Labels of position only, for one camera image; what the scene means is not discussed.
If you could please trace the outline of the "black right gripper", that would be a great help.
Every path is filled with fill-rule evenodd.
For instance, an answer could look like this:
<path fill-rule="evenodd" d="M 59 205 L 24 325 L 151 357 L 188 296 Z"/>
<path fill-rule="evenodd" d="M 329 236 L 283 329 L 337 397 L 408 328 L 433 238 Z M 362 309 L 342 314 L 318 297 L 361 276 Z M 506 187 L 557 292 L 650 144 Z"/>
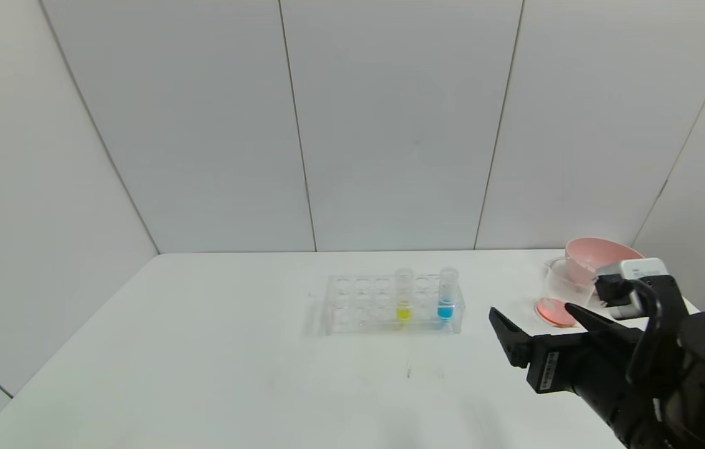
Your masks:
<path fill-rule="evenodd" d="M 538 394 L 577 395 L 626 448 L 666 448 L 653 402 L 632 389 L 626 371 L 643 332 L 614 329 L 612 319 L 566 303 L 565 310 L 586 332 L 530 337 L 496 307 L 489 322 L 507 360 L 526 369 Z"/>

